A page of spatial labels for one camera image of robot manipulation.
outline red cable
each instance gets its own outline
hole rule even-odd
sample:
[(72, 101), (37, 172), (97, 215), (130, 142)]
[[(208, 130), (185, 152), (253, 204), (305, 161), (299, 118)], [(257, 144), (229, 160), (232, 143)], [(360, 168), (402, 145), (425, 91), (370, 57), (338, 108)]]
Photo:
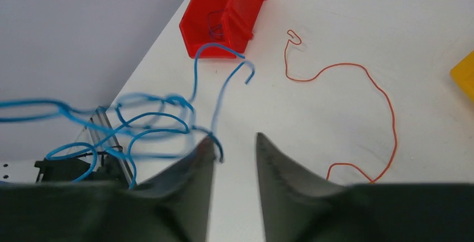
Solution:
[(361, 69), (364, 70), (364, 72), (366, 72), (366, 75), (367, 77), (369, 78), (369, 80), (372, 82), (372, 84), (385, 96), (385, 98), (387, 99), (387, 103), (388, 103), (388, 107), (390, 108), (390, 113), (392, 115), (392, 131), (394, 132), (394, 149), (392, 151), (392, 154), (390, 156), (390, 159), (388, 160), (388, 163), (387, 163), (387, 166), (385, 167), (385, 169), (383, 169), (383, 171), (375, 178), (375, 179), (372, 179), (371, 177), (369, 177), (369, 175), (367, 175), (361, 168), (359, 168), (358, 166), (352, 164), (352, 163), (334, 163), (332, 164), (331, 166), (329, 166), (329, 169), (328, 169), (328, 174), (326, 175), (326, 179), (329, 179), (329, 176), (331, 174), (331, 169), (333, 167), (335, 167), (336, 165), (348, 165), (348, 166), (351, 166), (355, 169), (357, 169), (362, 175), (364, 175), (364, 177), (366, 177), (368, 180), (369, 180), (369, 183), (375, 183), (376, 181), (378, 181), (380, 178), (382, 178), (382, 176), (387, 172), (387, 170), (390, 168), (390, 165), (392, 164), (393, 160), (394, 160), (394, 157), (395, 157), (395, 153), (397, 152), (397, 147), (398, 147), (398, 138), (397, 138), (397, 131), (395, 129), (395, 112), (394, 112), (394, 108), (392, 106), (392, 102), (390, 101), (390, 98), (388, 97), (387, 93), (382, 89), (380, 88), (377, 83), (373, 80), (373, 78), (371, 77), (371, 75), (369, 74), (369, 71), (367, 70), (366, 67), (360, 65), (360, 64), (357, 64), (357, 63), (337, 63), (337, 64), (333, 64), (333, 65), (329, 65), (327, 67), (324, 67), (322, 70), (320, 70), (317, 75), (315, 75), (313, 78), (310, 78), (310, 79), (296, 79), (296, 78), (292, 78), (288, 75), (288, 60), (287, 60), (287, 50), (288, 50), (288, 46), (290, 45), (290, 43), (294, 44), (294, 45), (301, 45), (302, 41), (301, 41), (301, 38), (298, 36), (298, 34), (296, 34), (293, 30), (288, 30), (286, 32), (288, 35), (291, 36), (290, 39), (288, 39), (288, 41), (286, 42), (286, 47), (285, 47), (285, 76), (292, 80), (292, 81), (295, 81), (295, 82), (310, 82), (310, 81), (313, 81), (313, 80), (316, 80), (316, 78), (318, 78), (321, 73), (323, 73), (325, 70), (327, 69), (330, 69), (332, 67), (337, 67), (337, 66), (355, 66), (355, 67), (359, 67)]

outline yellow bin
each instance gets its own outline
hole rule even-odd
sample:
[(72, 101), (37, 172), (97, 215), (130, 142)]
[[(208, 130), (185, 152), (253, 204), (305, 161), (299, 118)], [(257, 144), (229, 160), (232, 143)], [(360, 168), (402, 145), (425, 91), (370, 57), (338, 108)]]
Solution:
[(474, 101), (474, 51), (451, 70), (451, 77)]

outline tangled blue cable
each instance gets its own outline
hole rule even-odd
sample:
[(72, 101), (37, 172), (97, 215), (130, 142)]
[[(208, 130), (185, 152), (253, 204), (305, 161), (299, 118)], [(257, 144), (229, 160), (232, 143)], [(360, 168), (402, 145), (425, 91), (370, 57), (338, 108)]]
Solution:
[[(219, 154), (220, 154), (219, 161), (222, 163), (224, 161), (224, 152), (219, 140), (216, 138), (214, 133), (216, 131), (217, 118), (219, 116), (225, 89), (227, 87), (227, 84), (229, 83), (229, 80), (234, 76), (234, 74), (243, 65), (247, 65), (252, 70), (252, 73), (250, 74), (250, 76), (248, 76), (248, 78), (245, 80), (245, 84), (249, 83), (250, 80), (253, 78), (253, 75), (255, 74), (255, 66), (251, 62), (245, 60), (245, 61), (242, 61), (242, 63), (240, 63), (239, 66), (237, 66), (237, 68), (234, 69), (234, 71), (224, 81), (224, 84), (222, 85), (222, 88), (220, 90), (219, 96), (217, 98), (217, 104), (215, 106), (214, 113), (212, 115), (211, 129), (208, 130), (202, 126), (197, 126), (195, 124), (196, 111), (194, 107), (192, 106), (192, 102), (196, 99), (196, 96), (197, 96), (197, 78), (198, 78), (197, 77), (197, 63), (198, 63), (201, 53), (205, 49), (210, 48), (210, 47), (221, 48), (223, 50), (231, 52), (232, 54), (238, 56), (239, 58), (245, 59), (243, 55), (220, 44), (210, 43), (210, 44), (206, 44), (202, 46), (196, 53), (196, 57), (195, 57), (194, 84), (193, 84), (193, 90), (192, 90), (190, 98), (185, 99), (184, 97), (178, 94), (169, 94), (165, 97), (159, 97), (159, 96), (146, 94), (146, 93), (129, 93), (129, 94), (122, 95), (117, 99), (117, 102), (114, 106), (109, 106), (107, 108), (104, 108), (103, 110), (104, 112), (115, 111), (115, 114), (117, 115), (117, 118), (119, 119), (121, 123), (121, 125), (116, 127), (115, 129), (102, 127), (78, 117), (80, 115), (90, 116), (92, 113), (95, 112), (96, 109), (79, 110), (79, 109), (71, 107), (65, 102), (54, 100), (54, 99), (22, 99), (22, 100), (14, 100), (14, 101), (1, 101), (0, 108), (53, 105), (57, 107), (57, 111), (38, 114), (38, 115), (31, 115), (31, 116), (0, 117), (0, 123), (29, 122), (29, 121), (45, 120), (45, 119), (50, 119), (54, 117), (64, 116), (72, 122), (78, 123), (85, 127), (89, 127), (91, 129), (95, 129), (97, 131), (101, 131), (104, 134), (106, 134), (107, 136), (96, 144), (92, 145), (89, 143), (70, 143), (70, 144), (63, 145), (46, 155), (46, 159), (48, 160), (62, 160), (62, 159), (68, 159), (75, 156), (79, 156), (84, 153), (92, 153), (93, 159), (92, 159), (91, 166), (84, 174), (76, 178), (74, 182), (78, 182), (78, 181), (81, 181), (82, 179), (85, 179), (87, 176), (89, 176), (93, 172), (95, 166), (97, 165), (97, 159), (98, 159), (97, 148), (103, 145), (104, 143), (106, 143), (111, 137), (113, 137), (116, 134), (126, 135), (132, 138), (127, 147), (126, 154), (113, 148), (107, 148), (105, 149), (105, 151), (114, 157), (129, 161), (130, 165), (132, 166), (132, 172), (133, 172), (132, 179), (130, 182), (130, 187), (129, 187), (130, 189), (132, 189), (133, 186), (136, 184), (137, 170), (136, 170), (134, 158), (135, 159), (137, 158), (177, 159), (184, 156), (183, 153), (179, 153), (179, 154), (143, 153), (143, 154), (132, 155), (132, 146), (137, 140), (140, 140), (140, 139), (163, 140), (163, 139), (174, 137), (176, 135), (192, 134), (194, 131), (202, 132), (208, 135), (217, 145)], [(122, 108), (137, 107), (140, 105), (148, 104), (150, 102), (159, 103), (159, 108), (156, 112), (146, 112), (146, 113), (137, 115), (129, 120), (124, 119), (121, 112)], [(166, 108), (166, 105), (171, 105), (171, 106), (176, 106), (176, 107), (181, 108), (181, 113), (179, 117), (175, 115), (171, 115), (169, 113), (165, 113), (164, 110)], [(189, 123), (186, 123), (185, 119), (188, 117), (188, 113), (189, 113)], [(142, 125), (133, 124), (136, 120), (140, 118), (144, 118), (144, 117), (150, 117), (150, 119)], [(175, 120), (176, 122), (166, 127), (160, 127), (160, 128), (153, 127), (162, 117), (171, 118)], [(189, 135), (188, 142), (192, 144), (194, 143), (193, 135)], [(71, 153), (68, 155), (55, 156), (59, 152), (75, 147), (75, 146), (85, 147), (85, 149), (82, 149), (80, 151), (77, 151), (75, 153)]]

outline white table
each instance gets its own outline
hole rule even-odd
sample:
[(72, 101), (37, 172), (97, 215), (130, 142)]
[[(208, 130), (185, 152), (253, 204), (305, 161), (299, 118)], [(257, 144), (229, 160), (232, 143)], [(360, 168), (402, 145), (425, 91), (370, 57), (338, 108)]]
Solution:
[[(182, 3), (120, 94), (191, 94), (193, 60), (178, 28), (188, 3)], [(376, 176), (390, 156), (387, 104), (361, 70), (333, 69), (305, 84), (285, 78), (288, 29), (304, 42), (303, 51), (289, 55), (293, 76), (309, 78), (326, 65), (357, 62), (390, 95), (399, 149), (380, 182), (474, 181), (474, 104), (449, 77), (474, 49), (474, 0), (267, 0), (245, 52), (256, 66), (255, 77), (246, 86), (249, 71), (239, 71), (222, 106), (217, 137), (225, 163), (215, 173), (209, 241), (263, 241), (254, 160), (258, 131), (323, 176), (333, 162), (352, 162)], [(238, 62), (201, 61), (194, 103), (199, 125), (209, 127), (220, 87)], [(175, 152), (183, 141), (134, 148)], [(127, 142), (121, 139), (122, 145)], [(138, 182), (169, 164), (138, 162)], [(331, 180), (366, 182), (350, 167), (334, 168)]]

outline red bin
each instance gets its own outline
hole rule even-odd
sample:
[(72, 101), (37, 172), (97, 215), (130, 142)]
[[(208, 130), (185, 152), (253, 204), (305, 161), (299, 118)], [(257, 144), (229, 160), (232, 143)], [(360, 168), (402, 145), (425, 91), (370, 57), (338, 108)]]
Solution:
[[(265, 0), (191, 0), (179, 23), (191, 58), (205, 44), (216, 42), (243, 53), (253, 37), (252, 29)], [(230, 52), (211, 47), (201, 58), (235, 58)]]

